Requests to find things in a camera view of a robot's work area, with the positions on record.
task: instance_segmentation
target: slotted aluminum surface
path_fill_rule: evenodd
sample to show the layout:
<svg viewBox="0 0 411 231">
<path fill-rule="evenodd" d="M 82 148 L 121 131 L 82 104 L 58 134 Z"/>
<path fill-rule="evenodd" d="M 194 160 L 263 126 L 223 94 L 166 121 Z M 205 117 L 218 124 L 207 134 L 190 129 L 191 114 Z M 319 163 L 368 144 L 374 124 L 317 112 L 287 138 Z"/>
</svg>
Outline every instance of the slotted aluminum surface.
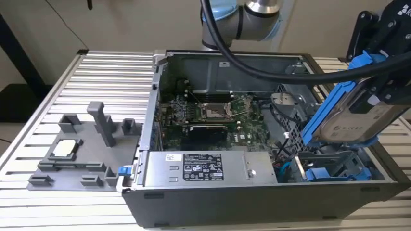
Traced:
<svg viewBox="0 0 411 231">
<path fill-rule="evenodd" d="M 82 121 L 90 121 L 86 107 L 91 100 L 98 100 L 105 102 L 105 112 L 115 121 L 134 118 L 143 122 L 153 76 L 151 58 L 153 54 L 91 52 L 78 58 L 82 64 L 77 63 L 74 69 L 63 75 L 50 104 L 41 106 L 39 116 L 29 122 L 29 127 L 23 129 L 0 159 L 0 164 L 6 163 L 0 171 L 3 230 L 143 230 L 135 224 L 121 193 L 31 192 L 26 190 L 26 186 L 61 130 L 57 123 L 63 113 L 78 113 Z M 347 68 L 335 58 L 317 58 L 317 62 L 326 72 Z M 411 176 L 411 126 L 405 119 L 398 119 L 388 127 L 380 141 Z M 409 231 L 410 217 L 411 190 L 388 202 L 370 203 L 341 222 L 191 227 L 186 230 Z"/>
</svg>

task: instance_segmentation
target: beige wall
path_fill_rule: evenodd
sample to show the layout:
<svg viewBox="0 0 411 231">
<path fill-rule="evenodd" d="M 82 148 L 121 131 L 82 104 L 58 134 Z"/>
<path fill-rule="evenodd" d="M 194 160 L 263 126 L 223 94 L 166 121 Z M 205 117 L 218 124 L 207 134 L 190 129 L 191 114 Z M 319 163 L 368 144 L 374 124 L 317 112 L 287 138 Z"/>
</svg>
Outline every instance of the beige wall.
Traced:
<svg viewBox="0 0 411 231">
<path fill-rule="evenodd" d="M 389 0 L 295 0 L 281 52 L 345 57 L 357 17 L 363 10 L 381 11 Z"/>
<path fill-rule="evenodd" d="M 93 11 L 86 0 L 50 2 L 91 50 L 202 49 L 198 0 L 94 0 Z M 43 0 L 0 0 L 0 12 L 41 75 L 54 83 L 83 44 Z M 270 47 L 270 42 L 234 44 L 237 51 Z"/>
<path fill-rule="evenodd" d="M 198 0 L 50 0 L 91 50 L 154 51 L 202 48 Z M 386 0 L 297 0 L 281 52 L 343 56 L 355 15 Z M 47 83 L 54 83 L 85 46 L 45 0 L 0 0 L 0 13 Z M 235 41 L 235 51 L 275 51 L 271 41 Z M 0 51 L 0 88 L 23 82 Z"/>
</svg>

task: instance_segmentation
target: silver metal cap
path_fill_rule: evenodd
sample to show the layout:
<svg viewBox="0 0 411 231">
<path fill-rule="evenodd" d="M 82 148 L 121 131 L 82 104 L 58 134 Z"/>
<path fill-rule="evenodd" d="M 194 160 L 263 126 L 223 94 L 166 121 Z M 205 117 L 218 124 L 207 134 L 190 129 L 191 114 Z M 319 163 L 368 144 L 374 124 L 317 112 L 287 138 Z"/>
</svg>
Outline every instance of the silver metal cap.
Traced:
<svg viewBox="0 0 411 231">
<path fill-rule="evenodd" d="M 277 0 L 249 0 L 246 6 L 257 13 L 277 13 L 281 7 Z"/>
</svg>

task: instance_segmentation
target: wires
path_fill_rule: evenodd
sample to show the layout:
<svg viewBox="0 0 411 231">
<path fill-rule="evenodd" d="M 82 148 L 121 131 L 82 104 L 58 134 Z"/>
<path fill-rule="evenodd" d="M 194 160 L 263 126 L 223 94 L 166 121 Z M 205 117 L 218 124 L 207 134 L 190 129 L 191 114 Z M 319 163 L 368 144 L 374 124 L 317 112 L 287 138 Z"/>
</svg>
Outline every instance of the wires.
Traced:
<svg viewBox="0 0 411 231">
<path fill-rule="evenodd" d="M 286 145 L 287 145 L 287 143 L 289 143 L 289 140 L 290 140 L 290 138 L 286 139 L 286 141 L 285 141 L 285 143 L 283 143 L 281 149 L 278 150 L 278 153 L 279 153 L 279 154 L 282 153 L 282 151 L 283 151 L 283 149 L 285 149 L 285 147 L 286 147 Z"/>
<path fill-rule="evenodd" d="M 226 45 L 226 42 L 222 38 L 218 24 L 214 19 L 213 9 L 210 0 L 202 0 L 203 14 L 206 18 L 206 23 L 209 25 L 210 34 L 213 40 L 225 56 L 225 58 L 233 63 L 233 65 L 251 77 L 262 80 L 267 80 L 277 83 L 286 84 L 326 84 L 326 83 L 339 83 L 359 78 L 373 77 L 386 73 L 392 73 L 396 70 L 405 69 L 411 65 L 411 52 L 390 57 L 386 61 L 372 64 L 361 68 L 350 69 L 346 71 L 339 71 L 327 74 L 315 74 L 315 75 L 279 75 L 271 72 L 262 71 L 255 69 L 243 63 L 233 54 L 230 48 Z"/>
<path fill-rule="evenodd" d="M 277 117 L 277 114 L 274 112 L 274 106 L 273 104 L 270 105 L 270 112 L 271 112 L 271 115 L 274 117 L 274 120 L 277 121 L 277 123 L 279 124 L 279 126 L 287 131 L 287 126 L 283 124 L 283 122 L 279 120 L 279 118 Z"/>
<path fill-rule="evenodd" d="M 81 39 L 81 37 L 78 36 L 78 34 L 74 32 L 74 30 L 70 28 L 70 26 L 67 25 L 62 15 L 59 14 L 58 10 L 54 8 L 53 4 L 50 3 L 49 0 L 45 0 L 46 3 L 51 6 L 53 10 L 57 12 L 59 18 L 62 19 L 62 22 L 65 23 L 66 27 L 69 28 L 69 30 L 73 32 L 73 34 L 78 37 L 79 41 L 83 43 L 83 45 L 86 46 L 86 48 L 89 49 L 89 46 L 86 45 L 86 43 L 83 42 L 83 40 Z"/>
<path fill-rule="evenodd" d="M 0 141 L 7 142 L 7 143 L 13 143 L 11 141 L 2 139 L 2 138 L 0 138 Z"/>
<path fill-rule="evenodd" d="M 270 108 L 271 108 L 271 106 L 273 106 L 273 108 L 275 109 L 277 113 L 278 113 L 282 117 L 285 117 L 287 120 L 293 121 L 293 122 L 297 123 L 298 125 L 302 124 L 302 121 L 301 121 L 301 120 L 293 118 L 291 116 L 289 116 L 286 113 L 282 112 L 282 110 L 278 108 L 278 106 L 275 105 L 275 103 L 273 103 L 273 104 L 270 105 Z"/>
</svg>

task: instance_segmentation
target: power supply label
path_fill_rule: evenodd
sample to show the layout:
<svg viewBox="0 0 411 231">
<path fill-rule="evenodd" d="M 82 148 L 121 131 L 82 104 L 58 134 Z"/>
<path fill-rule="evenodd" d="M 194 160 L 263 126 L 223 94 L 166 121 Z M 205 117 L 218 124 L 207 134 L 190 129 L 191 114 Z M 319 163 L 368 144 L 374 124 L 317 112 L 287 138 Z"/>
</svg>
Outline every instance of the power supply label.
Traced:
<svg viewBox="0 0 411 231">
<path fill-rule="evenodd" d="M 185 154 L 185 180 L 225 180 L 222 154 Z"/>
</svg>

